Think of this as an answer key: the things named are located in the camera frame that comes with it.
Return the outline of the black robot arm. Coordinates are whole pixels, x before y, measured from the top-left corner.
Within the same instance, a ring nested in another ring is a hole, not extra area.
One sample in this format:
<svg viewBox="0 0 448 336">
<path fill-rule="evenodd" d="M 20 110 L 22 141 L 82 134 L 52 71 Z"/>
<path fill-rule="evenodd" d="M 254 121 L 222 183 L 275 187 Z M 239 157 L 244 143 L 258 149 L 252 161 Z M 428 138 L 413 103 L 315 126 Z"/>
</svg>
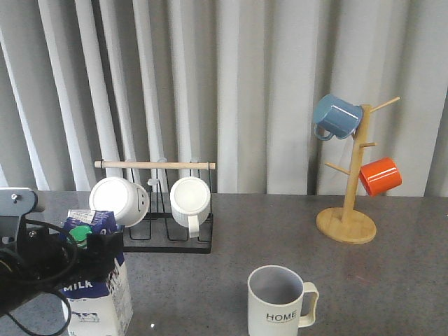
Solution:
<svg viewBox="0 0 448 336">
<path fill-rule="evenodd" d="M 8 314 L 42 293 L 62 297 L 63 288 L 77 283 L 105 281 L 123 252 L 122 232 L 90 233 L 82 248 L 66 230 L 28 228 L 19 244 L 1 247 L 1 315 Z"/>
</svg>

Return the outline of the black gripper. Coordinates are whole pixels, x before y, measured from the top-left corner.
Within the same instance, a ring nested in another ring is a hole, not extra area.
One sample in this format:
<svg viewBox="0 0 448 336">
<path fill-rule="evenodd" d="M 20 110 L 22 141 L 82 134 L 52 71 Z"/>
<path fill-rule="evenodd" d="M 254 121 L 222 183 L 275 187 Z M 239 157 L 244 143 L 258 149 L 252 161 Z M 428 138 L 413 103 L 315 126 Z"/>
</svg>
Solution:
<svg viewBox="0 0 448 336">
<path fill-rule="evenodd" d="M 26 227 L 15 240 L 15 251 L 23 260 L 21 284 L 58 286 L 76 278 L 103 281 L 115 268 L 123 251 L 123 234 L 88 234 L 87 246 L 79 249 L 69 232 L 56 225 Z"/>
</svg>

